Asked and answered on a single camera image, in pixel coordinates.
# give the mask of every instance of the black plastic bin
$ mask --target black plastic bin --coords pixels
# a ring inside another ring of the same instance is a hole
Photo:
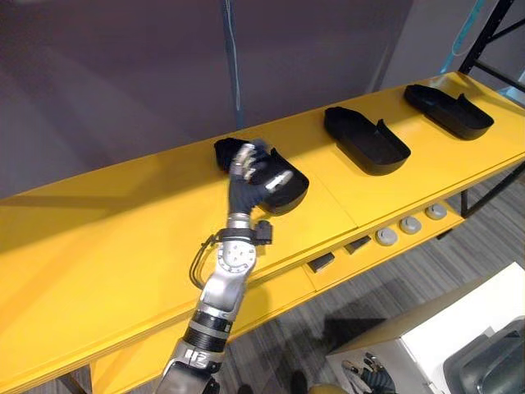
[[[494,124],[487,113],[467,100],[464,94],[453,98],[436,88],[409,85],[404,98],[461,140],[475,140]]]
[[[325,111],[325,128],[340,148],[366,173],[385,175],[410,156],[410,149],[381,119],[374,125],[357,111],[332,107]]]
[[[214,145],[218,167],[222,171],[228,172],[231,160],[237,154],[240,147],[248,142],[247,140],[239,140],[236,138],[218,140]],[[300,202],[303,201],[308,191],[308,186],[310,185],[308,178],[283,158],[275,148],[272,149],[270,154],[260,158],[259,162],[263,163],[264,166],[253,174],[252,182],[256,185],[266,183],[275,175],[286,170],[292,171],[294,174],[286,185],[282,186],[273,195],[266,197],[260,204],[261,208],[269,213],[281,215],[297,207]]]

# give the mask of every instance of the yellow panel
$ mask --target yellow panel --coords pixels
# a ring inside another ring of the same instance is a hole
[[[246,293],[231,339],[275,317],[290,304],[313,293],[301,267],[290,270]],[[176,341],[184,335],[188,319],[90,364],[94,394],[128,392],[158,376]]]
[[[445,205],[449,211],[441,220],[432,220],[424,212],[418,212],[412,215],[422,224],[421,231],[416,234],[405,234],[399,228],[399,222],[393,222],[388,227],[398,235],[398,241],[395,244],[391,246],[380,245],[372,233],[370,234],[372,239],[352,254],[350,254],[346,248],[339,248],[333,252],[335,256],[334,260],[321,271],[315,273],[307,264],[303,266],[304,271],[307,273],[316,290],[320,291],[342,281],[346,281],[387,259],[392,259],[397,254],[401,254],[451,227],[458,226],[463,221],[447,203],[441,202],[441,204]]]

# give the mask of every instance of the robotic arm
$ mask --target robotic arm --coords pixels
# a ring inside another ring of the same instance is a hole
[[[219,384],[212,374],[221,367],[226,340],[244,297],[246,280],[256,263],[255,245],[269,242],[261,236],[264,223],[252,229],[255,205],[292,177],[284,171],[264,185],[249,183],[266,154],[264,144],[244,144],[230,168],[229,213],[226,228],[218,233],[217,265],[210,276],[185,335],[177,342],[156,394],[212,394]]]

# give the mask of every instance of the gray wall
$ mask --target gray wall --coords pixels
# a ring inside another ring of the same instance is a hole
[[[437,74],[473,0],[412,3],[235,2],[245,125]],[[218,1],[0,1],[0,197],[234,130],[224,47]]]
[[[454,39],[467,19],[475,0],[415,0],[404,24],[381,88],[408,84],[439,74],[450,53]],[[497,0],[486,0],[484,7],[463,41],[461,52],[468,49],[481,32]],[[525,18],[525,1],[517,0],[509,9],[500,28]],[[459,69],[463,56],[455,57],[449,71]],[[525,69],[525,29],[515,30],[486,47],[482,60],[514,78]],[[494,89],[504,84],[482,71],[473,69],[472,77]]]

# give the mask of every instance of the gray carpet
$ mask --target gray carpet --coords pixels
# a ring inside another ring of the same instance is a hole
[[[505,174],[475,186],[470,199],[485,194]],[[459,209],[458,196],[450,202]],[[302,369],[310,383],[336,383],[325,363],[326,353],[384,319],[513,261],[525,267],[524,240],[525,177],[522,176],[441,241],[428,241],[234,341],[217,375],[221,393],[235,394],[241,383],[249,383],[256,394],[284,394],[295,369]],[[84,386],[89,386],[87,367],[75,375]],[[150,393],[152,387],[148,383],[132,392]],[[58,381],[29,391],[67,392]]]

